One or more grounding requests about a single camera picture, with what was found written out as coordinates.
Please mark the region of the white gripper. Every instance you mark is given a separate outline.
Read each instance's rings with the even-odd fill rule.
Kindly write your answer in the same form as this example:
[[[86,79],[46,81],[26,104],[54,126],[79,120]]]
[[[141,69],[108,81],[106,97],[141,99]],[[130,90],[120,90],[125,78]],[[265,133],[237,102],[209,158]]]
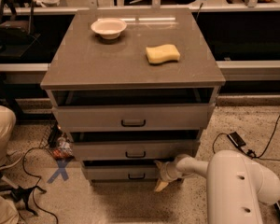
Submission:
[[[170,182],[176,181],[181,177],[181,173],[177,170],[174,161],[162,162],[154,160],[157,168],[160,170],[160,178],[157,180],[154,188],[155,192],[164,190]]]

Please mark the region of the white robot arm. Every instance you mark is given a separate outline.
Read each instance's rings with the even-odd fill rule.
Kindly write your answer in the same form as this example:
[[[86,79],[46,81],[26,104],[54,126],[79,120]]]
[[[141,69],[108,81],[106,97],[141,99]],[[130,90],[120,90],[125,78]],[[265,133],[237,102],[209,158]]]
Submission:
[[[156,191],[191,174],[206,179],[208,224],[263,224],[259,205],[280,200],[279,177],[236,151],[221,150],[210,161],[180,154],[156,165],[160,171]]]

